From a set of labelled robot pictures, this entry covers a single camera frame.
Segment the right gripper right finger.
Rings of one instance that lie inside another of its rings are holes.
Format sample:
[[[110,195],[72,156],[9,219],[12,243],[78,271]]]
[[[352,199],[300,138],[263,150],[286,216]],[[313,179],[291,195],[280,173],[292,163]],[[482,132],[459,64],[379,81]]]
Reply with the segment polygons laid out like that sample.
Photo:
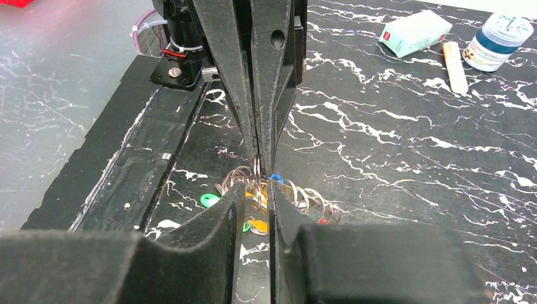
[[[317,224],[268,187],[272,303],[489,303],[459,235],[419,224]]]

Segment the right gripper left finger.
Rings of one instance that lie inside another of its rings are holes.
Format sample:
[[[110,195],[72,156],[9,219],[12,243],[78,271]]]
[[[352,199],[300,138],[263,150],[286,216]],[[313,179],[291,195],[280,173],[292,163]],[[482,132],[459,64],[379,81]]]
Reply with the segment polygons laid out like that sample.
[[[139,232],[1,234],[2,303],[232,303],[245,188],[157,240]]]

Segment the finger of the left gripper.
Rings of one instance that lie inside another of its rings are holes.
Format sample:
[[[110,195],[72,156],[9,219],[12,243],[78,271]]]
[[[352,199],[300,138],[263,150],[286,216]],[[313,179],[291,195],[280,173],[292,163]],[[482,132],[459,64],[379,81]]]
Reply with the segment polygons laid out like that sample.
[[[234,2],[194,1],[193,5],[221,81],[235,109],[236,122],[243,133],[248,157],[253,163],[257,150],[254,144],[251,87]]]
[[[308,1],[252,1],[251,68],[256,161],[274,171],[277,143],[303,82]]]

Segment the blue tag key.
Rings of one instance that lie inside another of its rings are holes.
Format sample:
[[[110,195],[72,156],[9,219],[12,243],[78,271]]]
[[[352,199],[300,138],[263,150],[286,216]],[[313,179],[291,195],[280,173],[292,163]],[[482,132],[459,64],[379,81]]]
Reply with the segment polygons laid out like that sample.
[[[284,178],[282,178],[279,174],[273,174],[269,179],[279,183],[284,183]]]

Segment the green tag key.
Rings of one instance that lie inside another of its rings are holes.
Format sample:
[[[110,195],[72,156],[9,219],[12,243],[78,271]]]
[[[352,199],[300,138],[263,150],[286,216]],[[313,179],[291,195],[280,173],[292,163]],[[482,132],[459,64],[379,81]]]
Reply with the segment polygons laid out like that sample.
[[[218,203],[219,200],[220,200],[220,196],[216,194],[211,194],[211,193],[202,194],[200,197],[200,203],[205,208],[210,208],[211,206]]]

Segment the yellow tag key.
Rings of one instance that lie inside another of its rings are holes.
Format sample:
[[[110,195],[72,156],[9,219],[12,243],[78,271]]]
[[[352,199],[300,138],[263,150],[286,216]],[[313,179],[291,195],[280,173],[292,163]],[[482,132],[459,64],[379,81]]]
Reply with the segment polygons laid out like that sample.
[[[264,236],[269,232],[269,216],[264,197],[246,193],[245,227],[252,233]]]

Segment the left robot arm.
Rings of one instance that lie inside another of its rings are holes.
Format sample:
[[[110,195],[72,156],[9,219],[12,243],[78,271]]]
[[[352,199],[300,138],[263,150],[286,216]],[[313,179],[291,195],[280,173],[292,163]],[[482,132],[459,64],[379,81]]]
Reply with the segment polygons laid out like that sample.
[[[154,1],[169,45],[151,79],[190,91],[219,81],[256,175],[274,172],[277,143],[303,81],[307,1]]]

